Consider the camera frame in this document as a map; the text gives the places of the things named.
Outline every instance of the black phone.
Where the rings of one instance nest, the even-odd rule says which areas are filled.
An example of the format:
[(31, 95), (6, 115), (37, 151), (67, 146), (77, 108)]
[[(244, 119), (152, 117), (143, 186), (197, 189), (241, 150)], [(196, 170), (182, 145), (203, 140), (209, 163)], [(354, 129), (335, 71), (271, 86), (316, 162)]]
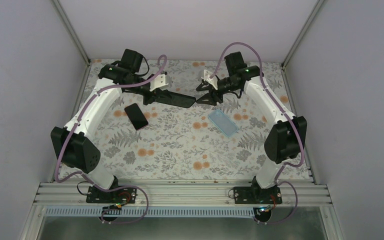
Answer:
[(134, 103), (130, 106), (124, 108), (124, 111), (127, 114), (128, 119), (133, 124), (134, 129), (139, 130), (143, 129), (148, 125), (147, 118), (142, 113), (138, 104)]

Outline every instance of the wall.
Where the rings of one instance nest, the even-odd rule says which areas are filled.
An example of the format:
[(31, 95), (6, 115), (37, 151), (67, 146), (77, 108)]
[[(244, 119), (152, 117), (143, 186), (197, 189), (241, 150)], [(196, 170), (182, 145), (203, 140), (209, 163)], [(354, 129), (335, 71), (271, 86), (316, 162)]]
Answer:
[(85, 68), (51, 1), (0, 0), (0, 240), (20, 237)]
[(328, 0), (287, 76), (343, 233), (384, 239), (384, 1)]
[(149, 59), (218, 60), (228, 44), (246, 42), (263, 61), (282, 62), (317, 0), (60, 2), (91, 58), (118, 59), (129, 48)]

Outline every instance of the purple cable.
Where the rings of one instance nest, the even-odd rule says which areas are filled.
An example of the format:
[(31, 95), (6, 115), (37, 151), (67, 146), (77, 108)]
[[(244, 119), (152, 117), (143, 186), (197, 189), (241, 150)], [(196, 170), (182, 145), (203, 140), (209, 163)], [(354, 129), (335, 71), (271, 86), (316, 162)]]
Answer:
[[(217, 66), (215, 67), (215, 70), (214, 70), (214, 73), (209, 76), (210, 78), (213, 78), (217, 71), (219, 70), (219, 67), (220, 67), (220, 64), (222, 63), (222, 60), (223, 60), (223, 57), (225, 56), (225, 53), (226, 51), (233, 45), (242, 45), (242, 46), (245, 46), (247, 48), (249, 48), (257, 57), (258, 59), (258, 65), (259, 65), (259, 69), (260, 69), (260, 72), (259, 72), (259, 79), (261, 81), (261, 85), (262, 87), (264, 88), (264, 90), (266, 90), (265, 92), (268, 94), (268, 96), (271, 98), (271, 100), (274, 102), (274, 104), (276, 104), (276, 106), (279, 108), (280, 112), (282, 115), (285, 116), (285, 118), (287, 119), (287, 121), (289, 122), (290, 126), (292, 127), (292, 130), (293, 132), (295, 133), (295, 136), (296, 136), (296, 139), (298, 140), (298, 145), (299, 145), (299, 151), (301, 152), (301, 159), (299, 161), (298, 164), (292, 164), (292, 163), (289, 163), (289, 162), (286, 162), (282, 165), (282, 167), (279, 169), (279, 171), (276, 173), (276, 176), (274, 177), (274, 182), (277, 183), (278, 181), (278, 178), (279, 176), (281, 175), (282, 171), (285, 169), (285, 165), (289, 165), (291, 167), (294, 167), (294, 168), (299, 168), (301, 167), (303, 164), (304, 164), (304, 146), (303, 146), (303, 143), (301, 141), (301, 138), (300, 138), (300, 135), (298, 134), (298, 130), (297, 128), (295, 127), (294, 123), (292, 122), (291, 118), (288, 116), (288, 114), (285, 112), (285, 110), (283, 109), (283, 107), (280, 105), (280, 103), (276, 100), (276, 98), (272, 95), (272, 93), (268, 90), (268, 87), (267, 85), (264, 83), (264, 80), (263, 80), (263, 63), (261, 61), (261, 57), (260, 55), (258, 54), (258, 52), (253, 48), (251, 47), (250, 45), (246, 44), (246, 43), (243, 43), (243, 42), (232, 42), (231, 44), (229, 44), (224, 50), (223, 52), (221, 53), (221, 56), (220, 56), (220, 59), (218, 59), (218, 63), (217, 63)], [(277, 185), (280, 186), (284, 183), (287, 183), (289, 184), (292, 189), (293, 189), (293, 192), (295, 193), (295, 207), (293, 208), (292, 212), (287, 216), (285, 217), (283, 220), (280, 220), (280, 221), (276, 221), (276, 222), (272, 222), (272, 223), (269, 223), (269, 224), (279, 224), (279, 223), (283, 223), (284, 221), (286, 221), (287, 219), (289, 219), (296, 211), (297, 209), (297, 206), (298, 206), (298, 194), (297, 194), (297, 191), (295, 190), (294, 186), (292, 186), (292, 184), (288, 181), (282, 181), (282, 182), (279, 182)]]
[[(93, 100), (99, 95), (101, 94), (102, 92), (106, 91), (106, 90), (109, 90), (109, 89), (115, 89), (115, 88), (134, 88), (134, 87), (140, 87), (142, 85), (145, 85), (147, 83), (150, 83), (152, 80), (154, 80), (158, 75), (161, 74), (161, 72), (164, 70), (164, 68), (166, 67), (166, 64), (167, 64), (167, 56), (166, 55), (161, 55), (159, 56), (158, 58), (158, 61), (157, 61), (157, 64), (160, 65), (160, 60), (161, 58), (164, 58), (164, 62), (162, 63), (162, 66), (158, 69), (158, 71), (155, 73), (154, 76), (150, 77), (148, 80), (146, 81), (143, 81), (143, 82), (140, 82), (140, 83), (135, 83), (135, 84), (123, 84), (123, 85), (111, 85), (111, 86), (106, 86), (106, 87), (103, 87), (101, 88), (100, 90), (98, 90), (96, 93), (97, 94), (94, 94), (92, 95), (89, 100), (83, 105), (83, 108), (81, 109), (80, 113), (78, 114), (78, 117), (77, 117), (77, 121), (79, 122), (80, 120), (82, 120), (82, 117), (83, 117), (83, 114), (85, 114), (86, 112), (86, 109), (89, 107), (89, 105), (93, 102)], [(87, 177), (86, 175), (83, 174), (82, 171), (75, 171), (73, 173), (70, 173), (68, 176), (64, 177), (63, 179), (60, 179), (59, 178), (59, 170), (60, 170), (60, 165), (61, 165), (61, 161), (63, 160), (63, 155), (64, 155), (64, 152), (66, 151), (66, 148), (67, 148), (67, 145), (69, 144), (69, 141), (70, 141), (70, 138), (73, 136), (73, 133), (74, 131), (76, 130), (78, 126), (78, 123), (76, 122), (71, 131), (68, 133), (68, 136), (67, 138), (65, 139), (64, 143), (62, 144), (62, 148), (61, 148), (61, 151), (59, 152), (59, 156), (58, 156), (58, 160), (56, 162), (56, 166), (55, 166), (55, 172), (54, 172), (54, 178), (55, 178), (55, 181), (57, 183), (63, 183), (65, 182), (66, 180), (68, 180), (69, 178), (71, 178), (72, 176), (76, 175), (76, 174), (81, 174), (81, 176), (86, 180), (88, 181), (90, 184), (92, 184), (94, 187), (96, 187), (97, 189), (103, 191), (103, 192), (114, 192), (114, 191), (117, 191), (117, 190), (120, 190), (120, 189), (123, 189), (123, 188), (135, 188), (139, 191), (141, 191), (143, 193), (143, 195), (145, 196), (146, 198), (146, 209), (145, 209), (145, 212), (142, 214), (142, 216), (140, 216), (139, 218), (133, 220), (133, 221), (127, 221), (127, 222), (118, 222), (118, 224), (131, 224), (131, 223), (135, 223), (141, 219), (143, 219), (145, 217), (145, 215), (148, 213), (148, 208), (149, 208), (149, 199), (148, 199), (148, 196), (147, 194), (145, 193), (145, 191), (138, 187), (138, 186), (133, 186), (133, 185), (123, 185), (123, 186), (120, 186), (120, 187), (117, 187), (117, 188), (114, 188), (114, 189), (104, 189), (102, 187), (100, 187), (99, 185), (97, 185), (93, 180), (91, 180), (89, 177)]]
[[(283, 222), (285, 222), (286, 220), (288, 220), (289, 218), (291, 218), (295, 212), (297, 211), (297, 206), (298, 206), (298, 194), (297, 194), (297, 190), (295, 189), (295, 187), (288, 181), (281, 181), (279, 182), (279, 186), (282, 185), (282, 184), (289, 184), (289, 186), (292, 188), (293, 192), (295, 193), (295, 206), (293, 207), (292, 211), (289, 213), (289, 215), (287, 217), (285, 217), (284, 219), (282, 220), (279, 220), (279, 221), (273, 221), (273, 222), (264, 222), (264, 225), (275, 225), (275, 224), (281, 224)], [(260, 224), (260, 221), (257, 220), (255, 217), (254, 218), (254, 221), (257, 222), (257, 224)]]

